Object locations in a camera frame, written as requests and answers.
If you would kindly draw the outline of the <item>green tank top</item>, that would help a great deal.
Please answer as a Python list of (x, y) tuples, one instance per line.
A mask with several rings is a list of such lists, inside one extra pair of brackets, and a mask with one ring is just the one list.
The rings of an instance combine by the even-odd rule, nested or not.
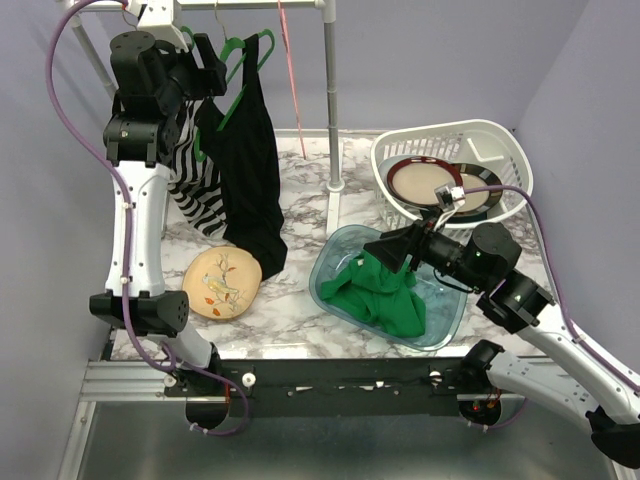
[(320, 287), (322, 301), (398, 338), (426, 333), (426, 304), (407, 264), (394, 273), (366, 251)]

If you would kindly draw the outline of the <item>pink wire hanger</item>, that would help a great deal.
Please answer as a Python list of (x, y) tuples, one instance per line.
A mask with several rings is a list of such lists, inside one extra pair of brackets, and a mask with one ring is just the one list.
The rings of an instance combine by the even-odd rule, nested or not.
[(291, 91), (295, 121), (296, 121), (296, 130), (298, 134), (302, 157), (304, 159), (307, 159), (307, 150), (304, 142), (304, 135), (302, 132), (302, 125), (301, 125), (301, 118), (300, 118), (299, 101), (298, 101), (297, 88), (296, 88), (293, 58), (291, 54), (287, 15), (286, 15), (283, 2), (281, 0), (277, 0), (277, 10), (278, 10), (278, 16), (279, 16), (279, 22), (280, 22), (280, 28), (281, 28), (283, 47), (284, 47), (285, 56), (286, 56), (287, 72), (289, 77), (290, 91)]

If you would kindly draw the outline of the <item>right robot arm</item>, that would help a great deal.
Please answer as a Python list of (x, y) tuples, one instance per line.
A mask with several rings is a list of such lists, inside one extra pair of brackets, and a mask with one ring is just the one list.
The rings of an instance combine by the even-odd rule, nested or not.
[(520, 245), (500, 223), (474, 228), (466, 244), (431, 222), (386, 232), (365, 251), (392, 272), (427, 264), (478, 294), (492, 323), (545, 353), (562, 368), (544, 373), (503, 347), (480, 341), (464, 357), (460, 379), (469, 390), (489, 385), (522, 395), (574, 421), (596, 448), (630, 469), (639, 466), (639, 375), (578, 327), (564, 305), (516, 268)]

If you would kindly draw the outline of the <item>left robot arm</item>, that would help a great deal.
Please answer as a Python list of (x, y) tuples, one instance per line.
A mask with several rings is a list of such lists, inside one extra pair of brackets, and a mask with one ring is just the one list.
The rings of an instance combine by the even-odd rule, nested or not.
[(105, 290), (90, 297), (89, 310), (125, 329), (134, 343), (146, 337), (158, 344), (168, 356), (164, 372), (188, 370), (188, 384), (209, 395), (222, 380), (217, 352), (189, 325), (187, 294), (165, 287), (161, 236), (178, 114), (190, 101), (224, 94), (226, 67), (204, 33), (184, 51), (144, 31), (116, 36), (110, 49), (117, 90), (103, 142), (113, 178), (114, 239)]

